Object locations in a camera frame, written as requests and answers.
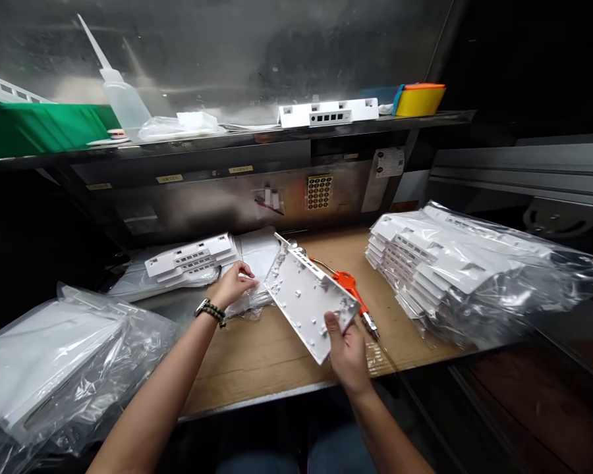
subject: green plastic bin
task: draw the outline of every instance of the green plastic bin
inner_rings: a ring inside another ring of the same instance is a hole
[[[0,158],[60,153],[120,128],[108,105],[0,103]]]

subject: forearm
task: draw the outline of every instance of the forearm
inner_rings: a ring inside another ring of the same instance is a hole
[[[169,439],[213,338],[217,321],[200,314],[138,391],[88,474],[151,473]]]
[[[433,472],[373,388],[362,394],[350,395],[349,400],[378,473]]]

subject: clear plastic bag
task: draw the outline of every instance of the clear plastic bag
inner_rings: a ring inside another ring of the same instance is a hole
[[[170,140],[174,138],[193,137],[224,133],[225,130],[217,125],[212,115],[198,112],[207,119],[183,120],[180,117],[152,117],[138,131],[138,137],[144,142],[154,140]]]
[[[155,313],[60,284],[58,298],[0,331],[0,474],[45,452],[79,454],[177,339]]]
[[[165,247],[150,247],[141,251],[132,258],[132,263],[127,267],[123,276],[108,291],[108,296],[115,296],[127,302],[135,302],[155,296],[176,288],[199,288],[207,286],[217,280],[219,269],[217,267],[206,269],[197,274],[184,273],[182,280],[177,278],[176,283],[167,285],[167,281],[159,283],[157,277],[149,276],[145,262],[162,252],[179,247],[180,244]]]
[[[263,285],[277,252],[280,250],[279,241],[275,237],[274,227],[264,227],[248,234],[235,237],[240,257],[250,266],[259,284],[244,294],[226,309],[226,318],[242,315],[248,319],[259,319],[264,306],[274,303],[270,293]],[[222,275],[230,266],[222,268]]]
[[[423,336],[462,347],[504,344],[530,315],[593,297],[593,255],[433,201],[382,216],[366,256]]]

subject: stainless steel wall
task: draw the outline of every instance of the stainless steel wall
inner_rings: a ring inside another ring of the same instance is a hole
[[[229,231],[247,232],[266,225],[278,230],[316,228],[357,221],[372,168],[371,161],[335,163],[289,171],[214,180],[99,190],[93,198],[117,215],[135,246],[192,240]],[[325,209],[307,210],[308,176],[333,173],[332,199]],[[255,191],[279,190],[285,215],[259,206]]]
[[[423,81],[452,3],[1,0],[0,77],[53,101],[105,103],[80,13],[112,66],[160,100],[160,112],[268,122],[273,105]]]

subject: orange lid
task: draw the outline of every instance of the orange lid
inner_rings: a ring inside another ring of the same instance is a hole
[[[445,84],[433,84],[431,82],[421,82],[419,84],[405,84],[404,90],[417,90],[417,89],[442,89]]]

